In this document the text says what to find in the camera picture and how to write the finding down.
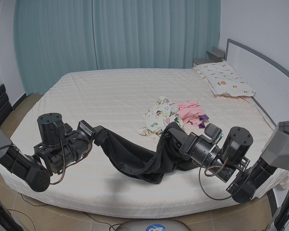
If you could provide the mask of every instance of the patterned pillow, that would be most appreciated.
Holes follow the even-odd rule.
[[[204,75],[203,78],[207,80],[216,95],[253,96],[256,93],[226,61],[201,64],[194,69],[200,75]]]

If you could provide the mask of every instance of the white bed sheet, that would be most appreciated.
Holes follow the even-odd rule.
[[[28,112],[11,140],[25,154],[33,154],[33,146],[41,142],[36,119],[39,115],[58,112],[63,121],[76,129],[80,120],[91,126],[102,125],[126,139],[156,150],[154,141],[138,134],[143,127],[142,115],[158,96],[175,101],[197,100],[210,122],[225,134],[233,126],[247,128],[254,143],[247,153],[250,165],[260,156],[272,129],[251,98],[213,95],[206,81],[193,69],[116,69],[75,72],[64,75]],[[203,134],[203,129],[185,126],[187,133]],[[63,208],[101,215],[128,218],[165,218],[197,213],[236,204],[209,199],[198,182],[198,169],[165,174],[159,185],[129,178],[117,171],[103,153],[93,146],[87,159],[70,167],[64,180],[45,192],[32,191],[24,181],[0,166],[5,182],[25,195]],[[279,169],[256,193],[261,197],[283,179],[287,171]],[[52,182],[59,176],[54,175]],[[217,177],[201,180],[204,189],[215,198],[227,197],[226,188],[234,179],[223,183]]]

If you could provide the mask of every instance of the blue logo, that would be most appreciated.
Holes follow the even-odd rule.
[[[162,225],[150,225],[145,231],[166,231],[166,228]]]

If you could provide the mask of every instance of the black cloth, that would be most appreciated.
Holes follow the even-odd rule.
[[[189,156],[179,152],[181,143],[170,134],[169,128],[183,131],[176,122],[170,123],[161,134],[156,152],[136,145],[106,128],[96,135],[94,143],[102,147],[110,162],[121,173],[159,184],[164,173],[197,167]]]

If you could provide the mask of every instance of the teal curtain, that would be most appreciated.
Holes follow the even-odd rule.
[[[14,44],[27,95],[69,72],[97,70],[91,0],[18,0]]]
[[[98,69],[191,68],[218,46],[220,0],[93,0]]]
[[[17,0],[14,44],[26,94],[69,72],[191,68],[218,46],[220,0]]]

